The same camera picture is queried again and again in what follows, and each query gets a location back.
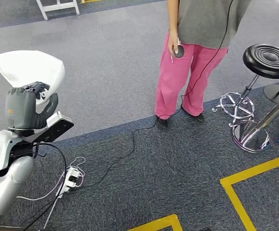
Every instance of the gray shirt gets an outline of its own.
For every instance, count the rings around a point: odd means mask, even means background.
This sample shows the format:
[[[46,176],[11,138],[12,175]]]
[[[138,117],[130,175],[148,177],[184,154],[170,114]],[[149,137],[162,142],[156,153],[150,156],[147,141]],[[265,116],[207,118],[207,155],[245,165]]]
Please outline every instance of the gray shirt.
[[[251,0],[233,0],[222,48],[228,47]],[[179,0],[178,35],[185,44],[218,49],[226,30],[231,0]]]

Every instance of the plug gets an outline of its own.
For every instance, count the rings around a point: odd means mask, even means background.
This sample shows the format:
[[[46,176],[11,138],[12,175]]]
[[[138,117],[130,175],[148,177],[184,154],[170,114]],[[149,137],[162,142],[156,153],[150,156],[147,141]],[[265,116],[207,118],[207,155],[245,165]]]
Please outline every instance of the plug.
[[[59,198],[63,196],[63,193],[68,192],[70,188],[74,188],[76,185],[76,180],[79,177],[80,172],[78,172],[76,168],[70,167],[67,174],[66,175],[66,180],[63,185],[63,189],[61,190]]]

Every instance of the yellow floor marking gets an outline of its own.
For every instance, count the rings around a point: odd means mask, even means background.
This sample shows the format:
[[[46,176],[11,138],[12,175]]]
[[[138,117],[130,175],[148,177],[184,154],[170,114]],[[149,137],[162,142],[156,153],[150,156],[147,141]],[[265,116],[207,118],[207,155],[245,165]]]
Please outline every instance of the yellow floor marking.
[[[81,3],[90,3],[90,2],[94,2],[94,1],[102,1],[102,0],[81,0]]]
[[[138,226],[128,231],[158,231],[166,227],[170,227],[173,231],[182,231],[179,220],[178,220],[177,215],[172,214],[164,218],[160,218],[158,220],[154,220],[147,224]]]
[[[250,217],[247,215],[247,213],[245,211],[243,206],[241,204],[241,202],[239,200],[239,198],[237,196],[231,185],[277,167],[279,167],[279,158],[267,161],[265,163],[251,167],[242,172],[233,174],[231,176],[225,177],[220,179],[219,181],[225,190],[231,203],[234,205],[234,209],[241,219],[242,223],[244,225],[247,231],[256,231],[256,229],[254,227],[254,225],[252,223],[252,221],[250,219]]]

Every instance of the carpet floor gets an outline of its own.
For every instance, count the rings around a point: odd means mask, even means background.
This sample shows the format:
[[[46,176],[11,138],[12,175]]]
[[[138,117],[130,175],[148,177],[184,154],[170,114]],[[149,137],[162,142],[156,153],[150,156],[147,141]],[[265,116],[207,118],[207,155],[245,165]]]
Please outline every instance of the carpet floor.
[[[3,27],[0,53],[39,50],[63,61],[66,77],[58,89],[58,110],[75,124],[61,137],[66,139],[153,115],[167,21],[167,4],[161,1]],[[242,91],[251,82],[253,74],[242,56],[257,43],[279,46],[279,0],[252,1],[228,54],[210,75],[204,100]],[[259,78],[255,87],[273,82]],[[0,74],[0,130],[6,126],[5,98],[9,89]]]
[[[99,0],[85,4],[81,4],[81,0],[77,0],[81,14],[112,10],[158,1],[163,0]],[[72,0],[60,0],[60,3],[66,2],[72,2]],[[57,0],[41,0],[41,3],[43,6],[48,6],[57,4]],[[75,15],[75,9],[67,8],[58,11],[47,12],[46,14],[51,20],[54,18]],[[41,14],[41,11],[36,0],[0,2],[0,27],[39,22],[43,20],[44,18]]]
[[[255,120],[271,110],[273,103],[262,89],[253,90]],[[133,148],[130,130],[153,125],[146,118],[57,144],[68,163],[77,156],[86,158],[81,188],[58,200],[48,231],[126,231],[149,221],[176,214],[184,231],[243,231],[245,228],[219,180],[237,172],[279,157],[279,116],[268,132],[271,145],[265,152],[250,154],[236,146],[222,111],[212,112],[218,101],[205,104],[207,122],[196,123],[179,112],[167,130],[156,127],[135,133],[135,151],[106,170]],[[38,158],[33,174],[21,195],[37,198],[49,192],[63,171],[58,154]],[[275,168],[233,185],[258,231],[279,231],[279,169]],[[53,199],[31,202],[17,199],[3,220],[19,225]],[[47,215],[38,221],[41,228]]]

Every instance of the black stool seat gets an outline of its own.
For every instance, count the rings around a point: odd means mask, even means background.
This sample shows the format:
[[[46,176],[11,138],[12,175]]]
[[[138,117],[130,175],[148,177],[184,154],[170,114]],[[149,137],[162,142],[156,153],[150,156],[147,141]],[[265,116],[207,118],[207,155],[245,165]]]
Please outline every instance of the black stool seat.
[[[255,74],[272,79],[279,79],[279,47],[257,44],[247,48],[243,54],[243,63]]]

